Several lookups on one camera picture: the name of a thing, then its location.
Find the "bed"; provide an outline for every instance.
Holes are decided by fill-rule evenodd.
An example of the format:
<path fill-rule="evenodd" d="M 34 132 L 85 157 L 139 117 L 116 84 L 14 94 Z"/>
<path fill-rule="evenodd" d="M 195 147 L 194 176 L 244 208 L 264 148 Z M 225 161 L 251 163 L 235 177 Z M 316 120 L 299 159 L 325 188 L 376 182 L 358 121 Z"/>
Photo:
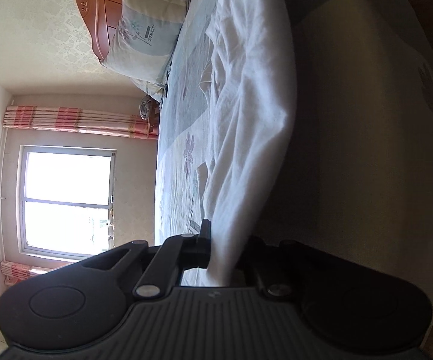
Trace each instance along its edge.
<path fill-rule="evenodd" d="M 298 79 L 296 116 L 286 121 L 282 158 L 272 158 L 273 168 L 265 163 L 268 176 L 258 173 L 239 196 L 246 199 L 259 183 L 270 187 L 260 188 L 259 203 L 244 206 L 239 227 L 223 234 L 227 218 L 209 201 L 231 205 L 232 195 L 211 184 L 215 115 L 205 92 L 214 84 L 208 66 L 215 51 L 205 32 L 217 1 L 191 0 L 174 50 L 160 113 L 155 244 L 198 233 L 201 220 L 210 218 L 217 274 L 192 271 L 185 284 L 227 283 L 253 232 L 271 243 L 296 239 L 401 277 L 433 304 L 433 52 L 408 1 L 284 0 Z M 115 22 L 94 13 L 88 19 L 96 11 L 81 10 L 101 59 L 106 46 L 95 47 L 96 34 L 109 46 L 107 24 Z"/>

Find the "black mount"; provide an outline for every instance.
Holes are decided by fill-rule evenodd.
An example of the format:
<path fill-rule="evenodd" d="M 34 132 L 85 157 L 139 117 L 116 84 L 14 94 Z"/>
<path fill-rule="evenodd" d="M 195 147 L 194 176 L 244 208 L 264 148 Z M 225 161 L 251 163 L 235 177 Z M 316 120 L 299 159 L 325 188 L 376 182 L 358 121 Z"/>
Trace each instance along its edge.
<path fill-rule="evenodd" d="M 246 286 L 180 287 L 210 252 L 204 220 L 199 235 L 129 242 L 9 288 L 0 359 L 424 358 L 416 348 L 431 304 L 408 282 L 295 241 L 252 238 L 236 267 Z"/>

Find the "curtain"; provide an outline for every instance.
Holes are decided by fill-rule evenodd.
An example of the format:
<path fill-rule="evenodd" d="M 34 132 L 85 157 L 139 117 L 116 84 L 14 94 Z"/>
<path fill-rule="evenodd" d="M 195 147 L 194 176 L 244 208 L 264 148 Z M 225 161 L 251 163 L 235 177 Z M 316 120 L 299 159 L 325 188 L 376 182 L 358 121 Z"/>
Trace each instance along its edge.
<path fill-rule="evenodd" d="M 33 276 L 45 274 L 49 271 L 51 271 L 51 269 L 18 264 L 16 262 L 10 261 L 1 262 L 1 273 L 6 276 L 5 284 L 7 286 L 13 286 L 20 281 L 23 281 L 30 277 L 32 278 Z"/>
<path fill-rule="evenodd" d="M 158 139 L 158 127 L 138 115 L 89 111 L 81 108 L 11 106 L 3 126 L 28 130 L 83 132 L 116 137 Z"/>

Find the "white blanket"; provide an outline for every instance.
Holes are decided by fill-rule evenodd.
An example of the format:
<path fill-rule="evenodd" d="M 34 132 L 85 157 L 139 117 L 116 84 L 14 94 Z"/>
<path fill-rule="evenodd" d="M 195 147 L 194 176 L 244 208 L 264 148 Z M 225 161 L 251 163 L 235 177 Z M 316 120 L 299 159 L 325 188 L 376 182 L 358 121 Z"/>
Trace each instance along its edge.
<path fill-rule="evenodd" d="M 206 90 L 210 142 L 204 216 L 212 254 L 202 284 L 226 285 L 284 159 L 296 111 L 296 69 L 284 0 L 218 0 Z"/>

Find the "pillowcase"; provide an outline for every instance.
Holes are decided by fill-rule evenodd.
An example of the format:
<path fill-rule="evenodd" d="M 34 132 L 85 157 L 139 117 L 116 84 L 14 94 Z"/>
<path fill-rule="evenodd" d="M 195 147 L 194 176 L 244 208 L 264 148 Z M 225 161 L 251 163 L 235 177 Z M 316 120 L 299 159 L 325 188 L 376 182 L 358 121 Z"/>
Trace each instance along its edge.
<path fill-rule="evenodd" d="M 164 95 L 164 88 L 153 84 L 148 81 L 143 81 L 141 79 L 136 79 L 133 77 L 129 78 L 133 84 L 135 84 L 138 88 L 140 88 L 143 92 L 145 92 L 147 95 L 150 95 L 152 98 L 154 98 L 158 103 L 161 103 L 161 100 L 163 99 Z"/>
<path fill-rule="evenodd" d="M 164 86 L 186 11 L 186 0 L 123 0 L 115 38 L 102 65 Z"/>

